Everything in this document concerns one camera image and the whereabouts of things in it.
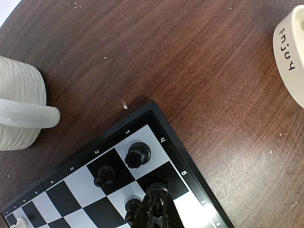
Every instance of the white speck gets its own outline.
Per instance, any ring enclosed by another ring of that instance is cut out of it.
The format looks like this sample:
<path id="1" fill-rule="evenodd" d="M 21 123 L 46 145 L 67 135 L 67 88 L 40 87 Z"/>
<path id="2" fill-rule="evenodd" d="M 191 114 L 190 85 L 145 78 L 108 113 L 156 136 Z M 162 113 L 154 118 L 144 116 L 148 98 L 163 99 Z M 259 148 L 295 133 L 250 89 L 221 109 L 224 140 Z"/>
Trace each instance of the white speck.
<path id="1" fill-rule="evenodd" d="M 127 104 L 123 101 L 123 108 L 125 109 L 125 110 L 128 110 L 128 106 L 127 106 Z"/>

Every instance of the white square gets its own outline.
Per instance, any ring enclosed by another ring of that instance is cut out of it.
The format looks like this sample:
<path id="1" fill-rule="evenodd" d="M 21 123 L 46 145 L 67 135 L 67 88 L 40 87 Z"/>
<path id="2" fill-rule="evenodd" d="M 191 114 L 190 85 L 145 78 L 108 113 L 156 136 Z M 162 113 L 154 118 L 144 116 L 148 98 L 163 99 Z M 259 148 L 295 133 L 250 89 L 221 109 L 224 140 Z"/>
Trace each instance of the white square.
<path id="1" fill-rule="evenodd" d="M 136 180 L 148 174 L 149 172 L 157 169 L 158 167 L 160 167 L 161 165 L 163 165 L 164 163 L 170 160 L 167 153 L 162 148 L 160 142 L 155 137 L 150 127 L 148 125 L 145 125 L 143 128 L 134 132 L 129 137 L 122 140 L 120 143 L 118 143 L 115 146 L 115 149 L 119 154 L 119 156 L 121 157 L 121 159 L 123 160 L 123 162 L 128 154 L 130 146 L 136 142 L 145 143 L 151 149 L 151 158 L 148 161 L 148 163 L 141 165 L 138 169 L 128 168 Z"/>
<path id="2" fill-rule="evenodd" d="M 83 209 L 64 216 L 64 219 L 71 228 L 97 228 Z"/>
<path id="3" fill-rule="evenodd" d="M 37 210 L 47 223 L 51 223 L 61 218 L 58 210 L 55 208 L 53 202 L 48 197 L 46 192 L 41 193 L 33 199 Z"/>
<path id="4" fill-rule="evenodd" d="M 18 208 L 17 210 L 15 210 L 13 212 L 13 215 L 15 216 L 16 219 L 23 218 L 27 222 L 28 225 L 27 228 L 34 228 L 34 226 L 31 224 L 31 222 L 29 221 L 28 217 L 26 216 L 22 208 Z"/>
<path id="5" fill-rule="evenodd" d="M 108 195 L 107 198 L 110 200 L 119 214 L 124 218 L 127 213 L 125 210 L 126 203 L 133 198 L 142 201 L 144 196 L 144 191 L 139 186 L 139 184 L 134 181 L 131 184 L 128 184 L 127 186 L 124 186 L 116 192 Z"/>
<path id="6" fill-rule="evenodd" d="M 185 228 L 197 228 L 198 224 L 204 228 L 216 215 L 212 205 L 204 208 L 191 191 L 175 199 L 174 204 Z"/>
<path id="7" fill-rule="evenodd" d="M 102 189 L 94 185 L 94 177 L 87 166 L 76 170 L 64 181 L 82 208 L 105 197 Z"/>

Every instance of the dark wood grain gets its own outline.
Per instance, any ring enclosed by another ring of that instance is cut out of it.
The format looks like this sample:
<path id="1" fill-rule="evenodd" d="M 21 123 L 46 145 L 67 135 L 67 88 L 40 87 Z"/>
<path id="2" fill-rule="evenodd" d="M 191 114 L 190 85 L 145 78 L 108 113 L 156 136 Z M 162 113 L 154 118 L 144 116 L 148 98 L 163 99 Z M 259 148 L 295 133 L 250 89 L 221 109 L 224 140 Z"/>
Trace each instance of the dark wood grain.
<path id="1" fill-rule="evenodd" d="M 42 72 L 62 119 L 29 149 L 0 152 L 0 204 L 154 100 L 237 228 L 304 227 L 304 110 L 272 48 L 301 3 L 23 0 L 0 55 Z"/>

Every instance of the black chess piece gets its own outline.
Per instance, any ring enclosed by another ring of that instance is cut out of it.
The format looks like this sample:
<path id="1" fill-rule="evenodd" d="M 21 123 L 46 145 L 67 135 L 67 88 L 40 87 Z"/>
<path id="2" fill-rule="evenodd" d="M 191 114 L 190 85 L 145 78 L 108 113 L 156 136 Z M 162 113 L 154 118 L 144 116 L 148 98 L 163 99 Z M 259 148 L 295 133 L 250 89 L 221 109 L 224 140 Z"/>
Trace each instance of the black chess piece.
<path id="1" fill-rule="evenodd" d="M 146 191 L 132 228 L 185 228 L 168 187 L 154 183 Z"/>
<path id="2" fill-rule="evenodd" d="M 111 184 L 116 178 L 115 170 L 112 166 L 104 165 L 98 170 L 98 175 L 94 178 L 94 184 L 97 187 L 103 187 Z"/>
<path id="3" fill-rule="evenodd" d="M 141 165 L 146 164 L 151 158 L 150 147 L 142 142 L 134 143 L 129 148 L 129 152 L 125 158 L 125 163 L 129 168 L 139 168 Z"/>
<path id="4" fill-rule="evenodd" d="M 136 213 L 141 204 L 142 202 L 138 199 L 131 199 L 126 203 L 125 210 L 127 211 L 127 214 L 125 215 L 124 220 L 129 224 L 129 226 L 132 226 Z"/>

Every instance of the white ceramic cup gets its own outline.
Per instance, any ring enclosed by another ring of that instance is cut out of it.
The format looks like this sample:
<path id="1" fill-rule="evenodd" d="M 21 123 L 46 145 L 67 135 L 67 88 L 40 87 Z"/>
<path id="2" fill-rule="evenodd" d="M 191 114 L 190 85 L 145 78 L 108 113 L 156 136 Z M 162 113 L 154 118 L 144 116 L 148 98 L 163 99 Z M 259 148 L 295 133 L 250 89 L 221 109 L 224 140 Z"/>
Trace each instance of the white ceramic cup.
<path id="1" fill-rule="evenodd" d="M 39 71 L 0 57 L 0 151 L 25 149 L 36 140 L 41 128 L 58 124 L 58 109 L 46 103 Z"/>
<path id="2" fill-rule="evenodd" d="M 282 80 L 304 108 L 304 5 L 297 6 L 275 29 L 274 54 Z"/>

